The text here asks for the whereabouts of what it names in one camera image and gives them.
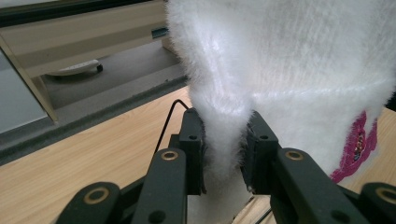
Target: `fuzzy fabric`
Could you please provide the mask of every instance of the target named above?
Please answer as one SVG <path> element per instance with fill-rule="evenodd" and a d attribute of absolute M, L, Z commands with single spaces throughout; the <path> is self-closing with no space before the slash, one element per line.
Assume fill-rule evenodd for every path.
<path fill-rule="evenodd" d="M 395 1 L 170 0 L 167 11 L 205 125 L 208 192 L 237 185 L 252 110 L 282 147 L 306 151 L 327 175 L 343 173 L 338 181 L 354 172 L 342 162 L 347 145 L 362 141 L 354 124 L 364 113 L 361 128 L 372 133 L 396 83 Z M 243 205 L 248 194 L 240 191 L 223 197 Z M 189 214 L 201 211 L 189 223 L 226 223 L 238 212 L 207 197 L 215 196 L 189 203 Z"/>

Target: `pink patch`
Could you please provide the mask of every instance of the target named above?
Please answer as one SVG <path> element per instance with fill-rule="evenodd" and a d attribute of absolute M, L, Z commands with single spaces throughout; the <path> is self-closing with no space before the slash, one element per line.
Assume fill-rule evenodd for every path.
<path fill-rule="evenodd" d="M 375 120 L 373 129 L 366 137 L 366 131 L 364 130 L 366 120 L 366 112 L 363 112 L 352 125 L 351 132 L 344 146 L 340 168 L 331 174 L 331 179 L 335 183 L 340 182 L 346 176 L 353 175 L 376 147 L 377 121 Z"/>

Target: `white fabric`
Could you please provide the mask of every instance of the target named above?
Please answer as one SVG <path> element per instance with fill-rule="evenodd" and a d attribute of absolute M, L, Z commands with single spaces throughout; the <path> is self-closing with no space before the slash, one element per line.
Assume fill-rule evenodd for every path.
<path fill-rule="evenodd" d="M 308 152 L 329 175 L 355 119 L 366 111 L 369 133 L 394 90 L 394 1 L 170 0 L 167 10 L 192 104 L 205 124 L 209 191 L 232 184 L 253 109 L 282 147 Z M 243 194 L 227 197 L 242 204 Z M 229 222 L 237 212 L 219 217 L 228 204 L 209 201 L 189 204 L 207 212 L 190 222 Z"/>

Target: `black cable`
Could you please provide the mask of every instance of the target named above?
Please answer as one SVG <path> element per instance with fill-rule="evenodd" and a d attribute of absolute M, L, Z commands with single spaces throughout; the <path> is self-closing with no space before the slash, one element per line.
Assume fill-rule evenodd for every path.
<path fill-rule="evenodd" d="M 173 111 L 174 111 L 174 109 L 175 109 L 175 106 L 176 106 L 177 104 L 183 105 L 184 108 L 186 108 L 186 110 L 189 109 L 189 107 L 188 107 L 186 104 L 184 104 L 184 102 L 181 101 L 180 99 L 177 99 L 177 100 L 175 100 L 175 101 L 172 103 L 171 109 L 169 110 L 169 113 L 168 113 L 168 117 L 166 118 L 166 122 L 165 122 L 165 124 L 163 125 L 163 131 L 161 132 L 160 138 L 158 139 L 157 146 L 155 147 L 154 154 L 155 154 L 155 153 L 158 151 L 158 149 L 160 148 L 161 141 L 163 140 L 163 135 L 165 134 L 166 128 L 168 127 L 169 120 L 171 119 L 172 113 L 173 113 Z"/>
<path fill-rule="evenodd" d="M 257 220 L 256 224 L 260 224 L 263 220 L 265 220 L 266 217 L 268 217 L 268 215 L 270 215 L 272 209 L 269 208 L 264 215 L 262 215 L 262 217 L 259 218 L 259 220 Z"/>

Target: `brass ring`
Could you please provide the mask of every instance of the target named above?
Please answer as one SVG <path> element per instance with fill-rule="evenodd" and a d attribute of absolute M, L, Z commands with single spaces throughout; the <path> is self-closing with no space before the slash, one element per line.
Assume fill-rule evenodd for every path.
<path fill-rule="evenodd" d="M 102 192 L 103 195 L 101 195 L 99 198 L 97 199 L 92 199 L 91 196 L 95 193 L 95 192 Z M 88 192 L 85 197 L 84 197 L 84 203 L 87 204 L 97 204 L 97 203 L 101 203 L 102 201 L 104 201 L 108 195 L 110 194 L 110 191 L 107 188 L 104 187 L 99 187 L 97 189 L 93 189 L 90 192 Z"/>
<path fill-rule="evenodd" d="M 294 161 L 300 161 L 304 158 L 303 154 L 298 151 L 287 151 L 285 155 L 287 158 Z"/>
<path fill-rule="evenodd" d="M 177 152 L 175 151 L 165 151 L 162 155 L 161 158 L 165 161 L 173 161 L 178 157 Z"/>
<path fill-rule="evenodd" d="M 375 190 L 376 195 L 382 200 L 396 204 L 396 191 L 394 189 L 387 189 L 387 188 L 378 188 Z"/>

